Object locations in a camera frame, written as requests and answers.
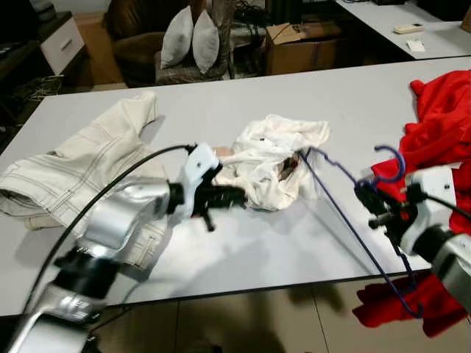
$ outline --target white desk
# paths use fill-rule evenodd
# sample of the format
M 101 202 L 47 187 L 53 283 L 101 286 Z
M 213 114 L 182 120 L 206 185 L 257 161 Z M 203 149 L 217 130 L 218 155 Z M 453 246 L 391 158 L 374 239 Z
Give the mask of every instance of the white desk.
M 323 147 L 360 176 L 371 164 L 389 157 L 374 153 L 373 146 L 397 146 L 403 125 L 416 119 L 409 82 L 427 82 L 448 71 L 468 68 L 471 58 L 453 58 L 150 88 L 159 95 L 161 117 L 144 132 L 144 140 L 156 149 L 193 141 L 229 146 L 247 123 L 268 113 L 325 119 L 330 122 L 331 136 Z M 18 159 L 52 150 L 118 99 L 142 90 L 46 98 L 0 156 L 0 170 Z M 183 153 L 161 159 L 170 177 L 176 176 L 180 157 Z M 356 200 L 349 180 L 327 165 L 322 167 L 322 178 L 385 270 L 404 271 L 381 231 L 368 229 L 369 214 Z M 144 302 L 377 274 L 324 199 L 310 204 L 298 201 L 278 213 L 237 209 L 214 212 L 213 218 L 217 230 L 212 233 L 206 232 L 200 219 L 179 225 L 152 278 L 128 300 Z M 28 233 L 21 222 L 5 215 L 0 215 L 0 227 L 0 315 L 7 315 L 19 312 L 61 229 Z M 418 258 L 412 260 L 412 266 L 428 267 Z M 132 285 L 133 281 L 120 278 L 111 290 L 110 303 L 121 302 Z
M 471 55 L 471 33 L 459 28 L 460 21 L 446 22 L 411 2 L 404 5 L 378 6 L 373 2 L 346 3 L 337 0 L 337 4 L 373 28 L 394 45 L 401 48 L 414 59 L 438 59 L 441 57 L 462 57 Z M 393 32 L 398 24 L 423 24 L 424 31 L 408 35 Z M 422 40 L 425 52 L 411 51 L 407 40 Z

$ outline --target cardboard box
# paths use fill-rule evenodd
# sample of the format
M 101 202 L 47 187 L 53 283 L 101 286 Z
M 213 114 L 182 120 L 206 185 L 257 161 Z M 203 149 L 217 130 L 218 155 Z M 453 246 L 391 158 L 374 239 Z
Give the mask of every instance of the cardboard box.
M 350 42 L 332 21 L 268 27 L 266 41 L 267 75 L 342 67 L 350 58 Z
M 465 31 L 471 32 L 471 6 L 466 15 L 464 16 L 463 23 L 461 24 L 461 28 Z

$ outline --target blue wire hanger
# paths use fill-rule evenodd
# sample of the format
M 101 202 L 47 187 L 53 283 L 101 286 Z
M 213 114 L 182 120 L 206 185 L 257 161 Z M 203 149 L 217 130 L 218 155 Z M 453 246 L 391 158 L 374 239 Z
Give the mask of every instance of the blue wire hanger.
M 335 167 L 338 167 L 340 168 L 344 173 L 345 175 L 350 179 L 352 180 L 352 182 L 355 184 L 355 185 L 358 185 L 359 183 L 363 184 L 363 183 L 367 183 L 367 184 L 370 184 L 370 186 L 372 187 L 373 190 L 377 190 L 376 189 L 376 186 L 379 182 L 385 182 L 385 183 L 393 183 L 393 182 L 398 182 L 399 180 L 401 180 L 403 177 L 404 177 L 404 174 L 406 173 L 406 162 L 404 160 L 404 157 L 403 155 L 401 155 L 401 153 L 399 153 L 399 151 L 397 151 L 396 149 L 393 149 L 391 146 L 387 146 L 387 145 L 379 145 L 379 146 L 376 146 L 375 147 L 375 151 L 383 151 L 383 150 L 387 150 L 387 151 L 390 151 L 394 154 L 394 156 L 396 157 L 398 163 L 399 163 L 399 171 L 397 172 L 397 174 L 393 177 L 389 177 L 389 178 L 385 178 L 383 176 L 377 176 L 375 177 L 372 181 L 368 180 L 368 179 L 360 179 L 360 180 L 356 180 L 355 177 L 353 177 L 353 175 L 339 162 L 336 162 L 336 161 L 333 161 L 331 160 L 327 153 L 325 151 L 322 151 L 321 149 L 318 149 L 316 147 L 310 147 L 308 149 L 308 151 L 306 152 L 306 154 L 304 155 L 301 151 L 298 152 L 298 154 L 301 156 L 302 160 L 304 161 L 304 163 L 307 165 L 309 171 L 312 173 L 312 176 L 313 178 L 320 184 L 321 188 L 324 190 L 324 192 L 326 193 L 327 197 L 329 198 L 329 200 L 333 203 L 333 206 L 337 209 L 337 212 L 339 212 L 340 216 L 344 219 L 345 223 L 347 224 L 348 228 L 350 229 L 350 231 L 354 234 L 354 236 L 356 237 L 357 241 L 361 244 L 361 246 L 363 247 L 364 251 L 368 254 L 368 257 L 370 258 L 370 260 L 373 262 L 373 264 L 375 265 L 376 269 L 381 273 L 381 276 L 384 278 L 384 280 L 386 281 L 386 283 L 388 284 L 388 286 L 391 288 L 392 292 L 395 294 L 395 296 L 399 299 L 399 301 L 401 302 L 401 304 L 404 306 L 404 308 L 406 309 L 406 311 L 412 315 L 413 317 L 415 318 L 421 318 L 423 317 L 423 305 L 422 304 L 419 304 L 418 305 L 418 308 L 417 308 L 417 311 L 413 311 L 411 309 L 411 307 L 407 304 L 406 300 L 404 299 L 404 296 L 403 296 L 403 293 L 397 289 L 397 287 L 394 285 L 394 283 L 391 281 L 391 279 L 389 278 L 389 276 L 386 274 L 386 272 L 383 270 L 383 268 L 381 267 L 381 265 L 379 264 L 379 262 L 376 260 L 375 256 L 373 255 L 373 253 L 371 253 L 371 251 L 368 249 L 368 247 L 366 246 L 365 242 L 363 242 L 363 239 L 361 239 L 360 235 L 358 234 L 358 232 L 356 231 L 356 229 L 353 227 L 352 223 L 350 222 L 350 220 L 347 218 L 347 216 L 345 215 L 345 213 L 342 211 L 342 209 L 340 208 L 340 206 L 337 204 L 337 202 L 335 201 L 335 199 L 333 198 L 332 194 L 330 193 L 330 191 L 327 189 L 327 187 L 325 186 L 325 184 L 322 182 L 322 180 L 318 177 L 317 173 L 314 171 L 314 169 L 311 167 L 311 165 L 309 164 L 308 162 L 308 155 L 311 153 L 311 151 L 314 151 L 316 153 L 319 153 L 320 155 L 322 155 L 325 160 L 335 166 Z M 403 261 L 403 264 L 404 264 L 404 267 L 406 268 L 406 272 L 407 272 L 407 275 L 409 277 L 409 279 L 411 280 L 411 286 L 412 286 L 412 290 L 415 290 L 417 289 L 417 281 L 415 280 L 415 276 L 414 276 L 414 273 L 412 272 L 412 269 L 411 269 L 411 266 L 407 260 L 407 257 L 399 250 L 399 248 L 397 246 L 395 246 L 394 244 L 392 244 L 393 247 L 394 247 L 394 250 L 396 252 L 396 254 L 401 258 L 401 260 Z

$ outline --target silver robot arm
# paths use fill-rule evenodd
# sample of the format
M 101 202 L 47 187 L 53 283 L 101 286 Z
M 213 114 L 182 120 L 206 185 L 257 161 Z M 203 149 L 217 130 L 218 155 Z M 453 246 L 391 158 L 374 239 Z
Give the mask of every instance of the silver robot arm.
M 88 338 L 86 327 L 105 308 L 117 273 L 144 281 L 158 260 L 155 254 L 144 269 L 124 265 L 142 226 L 168 216 L 171 232 L 174 225 L 193 215 L 210 222 L 209 207 L 245 202 L 242 189 L 211 184 L 220 168 L 212 148 L 203 143 L 188 156 L 176 183 L 130 177 L 98 202 L 83 236 L 56 261 L 58 275 L 46 285 L 8 352 L 80 353 Z

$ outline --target paper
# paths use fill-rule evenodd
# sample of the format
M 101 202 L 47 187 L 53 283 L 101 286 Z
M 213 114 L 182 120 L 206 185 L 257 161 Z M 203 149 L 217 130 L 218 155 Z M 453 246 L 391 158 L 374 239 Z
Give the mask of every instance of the paper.
M 420 39 L 408 40 L 407 45 L 411 51 L 425 51 L 424 44 Z

